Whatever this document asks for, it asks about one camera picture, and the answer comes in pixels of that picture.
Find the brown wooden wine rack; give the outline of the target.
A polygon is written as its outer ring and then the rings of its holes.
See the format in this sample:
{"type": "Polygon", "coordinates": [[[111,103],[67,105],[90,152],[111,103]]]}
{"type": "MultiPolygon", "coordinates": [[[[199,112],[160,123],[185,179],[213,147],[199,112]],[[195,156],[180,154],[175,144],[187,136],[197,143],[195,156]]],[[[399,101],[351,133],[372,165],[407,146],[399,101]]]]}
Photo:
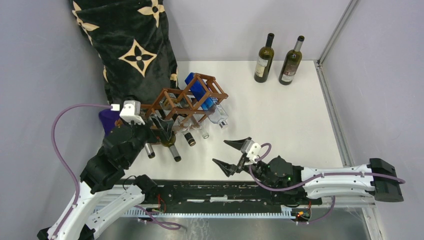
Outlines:
{"type": "Polygon", "coordinates": [[[218,104],[221,105],[221,102],[229,97],[218,84],[217,79],[211,75],[190,73],[185,83],[186,87],[184,89],[163,88],[152,104],[140,104],[140,115],[141,112],[144,111],[147,117],[150,117],[151,114],[158,114],[162,120],[173,120],[172,116],[174,114],[180,114],[185,117],[183,123],[192,116],[194,116],[199,123],[203,123],[205,120],[209,120],[209,118],[208,112],[201,108],[201,104],[208,97],[213,97],[217,98],[218,104]],[[194,84],[195,80],[198,80],[206,91],[201,100],[196,100],[194,94],[190,91],[190,87],[194,84]],[[161,117],[159,112],[159,110],[162,110],[160,101],[163,97],[169,100],[172,107],[172,110],[165,119],[161,117]]]}

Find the tall clear glass bottle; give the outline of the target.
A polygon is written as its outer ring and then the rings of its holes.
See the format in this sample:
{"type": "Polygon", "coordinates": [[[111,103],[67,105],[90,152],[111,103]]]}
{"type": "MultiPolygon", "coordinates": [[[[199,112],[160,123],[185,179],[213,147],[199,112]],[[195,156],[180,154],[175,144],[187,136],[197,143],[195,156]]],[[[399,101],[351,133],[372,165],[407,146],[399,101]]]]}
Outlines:
{"type": "Polygon", "coordinates": [[[207,139],[209,138],[209,133],[207,132],[207,130],[202,126],[202,123],[199,123],[197,121],[197,119],[195,118],[195,116],[191,116],[188,118],[188,120],[183,123],[183,120],[185,119],[185,117],[183,117],[182,115],[179,115],[177,117],[177,122],[179,125],[182,124],[181,130],[180,132],[186,137],[188,136],[188,134],[190,133],[191,130],[197,130],[203,139],[207,139]]]}

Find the blue square vodka bottle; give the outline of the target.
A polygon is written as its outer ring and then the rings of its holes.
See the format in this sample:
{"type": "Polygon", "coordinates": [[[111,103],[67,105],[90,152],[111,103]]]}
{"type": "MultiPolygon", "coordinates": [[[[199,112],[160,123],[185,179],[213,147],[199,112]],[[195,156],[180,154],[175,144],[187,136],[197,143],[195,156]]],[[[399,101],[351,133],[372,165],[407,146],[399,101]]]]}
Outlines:
{"type": "MultiPolygon", "coordinates": [[[[190,87],[190,91],[198,101],[206,94],[205,89],[198,80],[194,81],[193,85],[190,87]]],[[[201,104],[201,108],[208,112],[207,117],[213,124],[219,125],[222,129],[228,125],[227,119],[229,115],[226,110],[218,104],[218,99],[216,97],[208,97],[201,104]]]]}

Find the green wine bottle black cap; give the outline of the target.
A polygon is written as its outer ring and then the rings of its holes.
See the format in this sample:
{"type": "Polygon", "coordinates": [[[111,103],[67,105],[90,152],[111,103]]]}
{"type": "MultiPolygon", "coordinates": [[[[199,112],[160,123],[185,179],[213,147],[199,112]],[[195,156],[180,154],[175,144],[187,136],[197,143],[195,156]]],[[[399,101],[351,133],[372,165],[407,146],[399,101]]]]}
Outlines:
{"type": "Polygon", "coordinates": [[[274,37],[274,33],[269,33],[267,35],[265,46],[259,50],[254,71],[254,80],[258,83],[264,83],[268,79],[269,71],[275,55],[275,51],[272,48],[274,37]]]}

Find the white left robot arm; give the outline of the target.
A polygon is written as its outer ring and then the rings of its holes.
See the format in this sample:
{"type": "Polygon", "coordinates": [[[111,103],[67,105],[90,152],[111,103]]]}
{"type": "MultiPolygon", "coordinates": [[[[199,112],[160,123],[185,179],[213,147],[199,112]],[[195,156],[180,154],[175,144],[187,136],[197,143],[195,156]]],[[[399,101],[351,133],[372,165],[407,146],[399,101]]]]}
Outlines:
{"type": "Polygon", "coordinates": [[[139,175],[118,198],[94,213],[100,200],[124,177],[146,143],[157,140],[151,122],[134,121],[114,127],[83,169],[73,199],[56,223],[37,233],[39,240],[95,240],[124,212],[144,202],[153,203],[158,185],[139,175]]]}

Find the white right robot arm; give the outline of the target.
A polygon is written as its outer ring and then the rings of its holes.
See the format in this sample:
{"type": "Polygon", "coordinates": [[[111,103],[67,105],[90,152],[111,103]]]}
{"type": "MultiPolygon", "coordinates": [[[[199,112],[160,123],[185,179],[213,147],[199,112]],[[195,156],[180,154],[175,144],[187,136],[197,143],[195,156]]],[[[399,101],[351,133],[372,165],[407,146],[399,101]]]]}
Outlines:
{"type": "Polygon", "coordinates": [[[336,196],[373,197],[385,203],[404,201],[401,185],[405,180],[397,176],[393,165],[381,158],[371,158],[367,164],[357,166],[316,168],[294,165],[281,156],[265,162],[271,144],[259,144],[250,137],[224,143],[241,152],[236,164],[212,160],[227,177],[246,172],[259,187],[287,193],[295,204],[336,196]]]}

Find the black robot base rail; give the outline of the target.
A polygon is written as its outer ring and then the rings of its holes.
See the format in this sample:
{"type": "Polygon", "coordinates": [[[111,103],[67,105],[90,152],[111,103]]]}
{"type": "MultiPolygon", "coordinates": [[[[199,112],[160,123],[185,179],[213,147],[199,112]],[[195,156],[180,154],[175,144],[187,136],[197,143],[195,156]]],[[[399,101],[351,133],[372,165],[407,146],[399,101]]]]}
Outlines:
{"type": "Polygon", "coordinates": [[[253,181],[163,180],[145,197],[143,205],[166,214],[276,214],[283,207],[318,206],[303,190],[274,192],[253,181]]]}

